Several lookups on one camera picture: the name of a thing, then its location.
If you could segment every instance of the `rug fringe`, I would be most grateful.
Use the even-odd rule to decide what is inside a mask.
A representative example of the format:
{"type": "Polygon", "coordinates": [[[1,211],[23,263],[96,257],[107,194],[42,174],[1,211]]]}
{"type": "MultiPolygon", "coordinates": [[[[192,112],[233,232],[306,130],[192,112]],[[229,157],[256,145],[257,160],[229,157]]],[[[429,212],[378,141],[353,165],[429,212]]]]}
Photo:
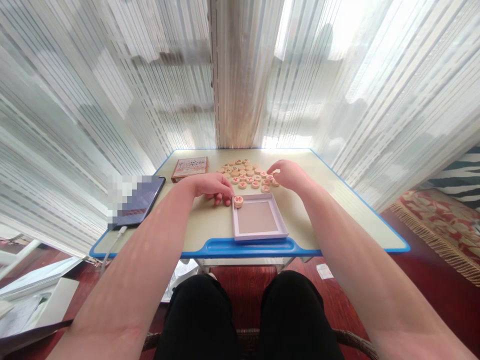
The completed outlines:
{"type": "Polygon", "coordinates": [[[480,288],[480,265],[452,245],[447,239],[430,230],[401,201],[395,201],[389,208],[402,223],[425,241],[442,259],[476,287],[480,288]]]}

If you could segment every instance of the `white cable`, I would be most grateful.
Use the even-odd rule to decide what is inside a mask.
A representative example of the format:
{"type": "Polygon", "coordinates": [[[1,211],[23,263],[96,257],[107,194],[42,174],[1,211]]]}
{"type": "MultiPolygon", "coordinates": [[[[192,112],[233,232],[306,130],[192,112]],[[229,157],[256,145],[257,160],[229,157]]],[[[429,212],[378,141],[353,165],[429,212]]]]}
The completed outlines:
{"type": "Polygon", "coordinates": [[[100,277],[102,277],[102,275],[104,274],[105,272],[105,265],[107,264],[107,261],[109,259],[109,256],[110,256],[110,253],[112,252],[115,244],[117,243],[117,241],[120,240],[120,238],[122,237],[122,235],[125,233],[125,231],[127,231],[127,227],[126,226],[122,226],[120,228],[120,230],[118,231],[118,234],[116,235],[116,238],[115,240],[113,241],[113,244],[111,245],[110,247],[110,250],[108,250],[108,252],[106,253],[105,257],[103,258],[103,262],[101,263],[101,269],[100,269],[100,277]]]}

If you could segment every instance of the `person's left hand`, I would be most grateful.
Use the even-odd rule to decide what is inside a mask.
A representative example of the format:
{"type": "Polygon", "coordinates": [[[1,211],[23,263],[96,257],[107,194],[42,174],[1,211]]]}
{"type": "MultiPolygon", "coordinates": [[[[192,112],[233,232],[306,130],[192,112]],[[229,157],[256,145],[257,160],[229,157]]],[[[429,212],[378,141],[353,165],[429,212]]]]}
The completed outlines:
{"type": "Polygon", "coordinates": [[[182,182],[194,186],[195,197],[205,195],[207,199],[215,198],[215,205],[219,205],[223,199],[225,205],[230,206],[235,196],[232,184],[219,172],[188,176],[182,182]]]}

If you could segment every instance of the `white box tray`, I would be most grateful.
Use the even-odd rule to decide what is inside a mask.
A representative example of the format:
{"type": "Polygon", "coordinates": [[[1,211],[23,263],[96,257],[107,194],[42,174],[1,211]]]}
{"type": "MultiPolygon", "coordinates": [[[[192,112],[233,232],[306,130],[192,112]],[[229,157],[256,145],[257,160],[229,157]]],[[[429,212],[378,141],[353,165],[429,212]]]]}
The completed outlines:
{"type": "Polygon", "coordinates": [[[289,235],[273,194],[261,193],[242,197],[241,208],[236,208],[233,201],[231,207],[236,241],[278,239],[289,235]]]}

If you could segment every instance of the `red patterned rug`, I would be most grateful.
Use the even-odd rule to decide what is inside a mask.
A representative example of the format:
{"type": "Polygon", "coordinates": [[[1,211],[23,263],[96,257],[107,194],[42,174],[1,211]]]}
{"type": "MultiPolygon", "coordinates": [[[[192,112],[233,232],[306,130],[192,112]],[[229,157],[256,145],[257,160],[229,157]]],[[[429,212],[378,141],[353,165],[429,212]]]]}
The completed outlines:
{"type": "Polygon", "coordinates": [[[411,190],[390,209],[460,274],[480,287],[480,213],[437,189],[411,190]]]}

